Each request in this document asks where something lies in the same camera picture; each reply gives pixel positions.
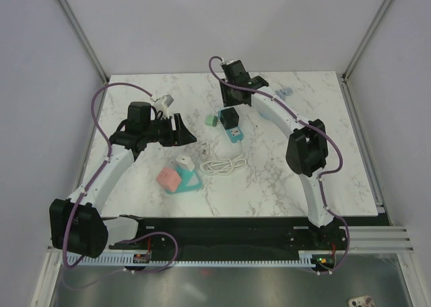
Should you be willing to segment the black cube charger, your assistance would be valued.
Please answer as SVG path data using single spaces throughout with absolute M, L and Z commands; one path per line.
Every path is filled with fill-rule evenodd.
M 236 128 L 239 125 L 239 115 L 234 107 L 220 110 L 220 122 L 225 130 Z

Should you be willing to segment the white charger plug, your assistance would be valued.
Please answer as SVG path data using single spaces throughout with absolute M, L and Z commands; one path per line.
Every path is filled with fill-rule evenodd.
M 176 163 L 180 168 L 189 172 L 192 172 L 195 169 L 195 164 L 192 159 L 184 154 L 179 154 L 176 157 Z

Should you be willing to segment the blue rectangular power strip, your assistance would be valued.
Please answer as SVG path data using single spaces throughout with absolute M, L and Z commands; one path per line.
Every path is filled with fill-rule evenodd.
M 244 135 L 240 130 L 239 125 L 236 128 L 225 130 L 225 132 L 232 143 L 238 143 L 244 138 Z

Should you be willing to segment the teal triangular power strip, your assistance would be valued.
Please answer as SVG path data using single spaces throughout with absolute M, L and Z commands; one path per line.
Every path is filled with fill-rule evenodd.
M 181 182 L 175 191 L 166 190 L 166 193 L 185 193 L 189 191 L 197 191 L 202 188 L 202 182 L 196 170 L 188 171 L 187 169 L 181 168 L 179 165 L 176 165 L 175 170 L 181 177 Z

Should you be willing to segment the pink cube socket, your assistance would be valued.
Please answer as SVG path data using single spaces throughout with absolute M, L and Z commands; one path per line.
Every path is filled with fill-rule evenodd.
M 182 178 L 178 172 L 172 168 L 161 169 L 156 177 L 156 182 L 167 192 L 175 193 L 179 188 Z

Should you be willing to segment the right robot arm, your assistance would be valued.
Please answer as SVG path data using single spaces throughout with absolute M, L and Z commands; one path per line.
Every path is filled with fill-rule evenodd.
M 326 134 L 322 120 L 308 121 L 287 104 L 261 76 L 251 77 L 242 61 L 220 60 L 225 78 L 218 77 L 224 106 L 246 104 L 264 114 L 288 139 L 286 162 L 299 176 L 308 208 L 308 240 L 318 249 L 338 243 L 338 249 L 350 248 L 347 222 L 328 205 L 323 176 L 343 167 L 343 157 L 335 142 Z

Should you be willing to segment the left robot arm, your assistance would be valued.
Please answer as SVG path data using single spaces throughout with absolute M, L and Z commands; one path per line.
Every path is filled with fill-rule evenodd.
M 96 258 L 103 250 L 125 241 L 132 248 L 147 243 L 147 231 L 136 219 L 122 215 L 104 220 L 101 212 L 121 176 L 150 143 L 176 147 L 196 142 L 196 137 L 175 113 L 153 118 L 153 106 L 132 102 L 127 117 L 110 136 L 108 147 L 92 176 L 67 199 L 55 199 L 49 207 L 51 240 L 55 248 L 84 257 Z

